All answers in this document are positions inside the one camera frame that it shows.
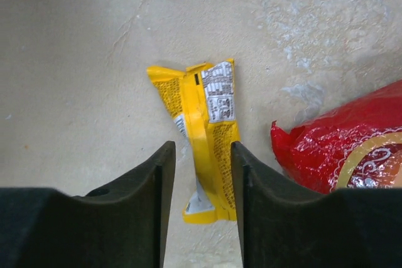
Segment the yellow snack packet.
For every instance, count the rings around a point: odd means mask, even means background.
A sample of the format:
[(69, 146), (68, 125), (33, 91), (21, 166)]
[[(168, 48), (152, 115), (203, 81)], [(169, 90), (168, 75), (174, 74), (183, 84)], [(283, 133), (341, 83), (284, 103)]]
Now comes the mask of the yellow snack packet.
[(185, 71), (157, 65), (147, 69), (167, 112), (192, 147), (196, 189), (182, 212), (186, 223), (236, 220), (231, 144), (241, 137), (234, 69), (232, 58)]

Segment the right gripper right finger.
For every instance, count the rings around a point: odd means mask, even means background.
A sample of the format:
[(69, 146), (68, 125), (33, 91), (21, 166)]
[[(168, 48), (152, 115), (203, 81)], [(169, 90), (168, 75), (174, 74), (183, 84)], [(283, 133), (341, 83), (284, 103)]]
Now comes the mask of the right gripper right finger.
[(244, 267), (400, 267), (401, 190), (309, 190), (231, 146)]

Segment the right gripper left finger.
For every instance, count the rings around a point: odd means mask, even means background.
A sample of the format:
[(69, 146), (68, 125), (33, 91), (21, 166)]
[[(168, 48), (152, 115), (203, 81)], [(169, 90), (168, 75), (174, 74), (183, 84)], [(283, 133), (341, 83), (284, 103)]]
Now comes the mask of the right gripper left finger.
[(1, 189), (2, 267), (162, 267), (175, 143), (85, 196)]

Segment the large red snack bag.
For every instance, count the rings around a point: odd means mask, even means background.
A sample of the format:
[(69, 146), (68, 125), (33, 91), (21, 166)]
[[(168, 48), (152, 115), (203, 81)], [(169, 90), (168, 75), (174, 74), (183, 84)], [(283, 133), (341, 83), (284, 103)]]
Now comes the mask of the large red snack bag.
[(271, 144), (286, 174), (311, 190), (401, 186), (401, 81), (285, 132)]

